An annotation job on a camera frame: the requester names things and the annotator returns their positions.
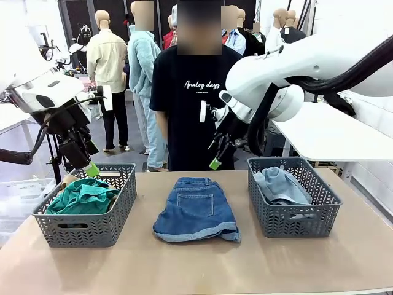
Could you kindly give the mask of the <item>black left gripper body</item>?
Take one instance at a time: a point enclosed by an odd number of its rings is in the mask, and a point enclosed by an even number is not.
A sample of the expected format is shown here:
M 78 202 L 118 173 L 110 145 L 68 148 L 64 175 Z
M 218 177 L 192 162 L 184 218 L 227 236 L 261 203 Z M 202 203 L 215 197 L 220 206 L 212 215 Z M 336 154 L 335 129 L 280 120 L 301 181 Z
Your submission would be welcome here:
M 77 134 L 84 142 L 90 140 L 90 110 L 83 103 L 69 100 L 59 108 L 49 108 L 32 113 L 39 125 L 48 126 L 47 133 L 65 139 L 69 133 Z

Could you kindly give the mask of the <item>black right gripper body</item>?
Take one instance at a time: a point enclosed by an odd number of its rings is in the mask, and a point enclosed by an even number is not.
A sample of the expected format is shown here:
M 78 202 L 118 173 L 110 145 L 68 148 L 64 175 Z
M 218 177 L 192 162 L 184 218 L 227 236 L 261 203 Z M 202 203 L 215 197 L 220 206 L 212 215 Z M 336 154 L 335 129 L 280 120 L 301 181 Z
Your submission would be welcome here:
M 246 123 L 239 119 L 228 107 L 215 109 L 215 135 L 228 135 L 230 138 L 242 138 L 246 134 Z

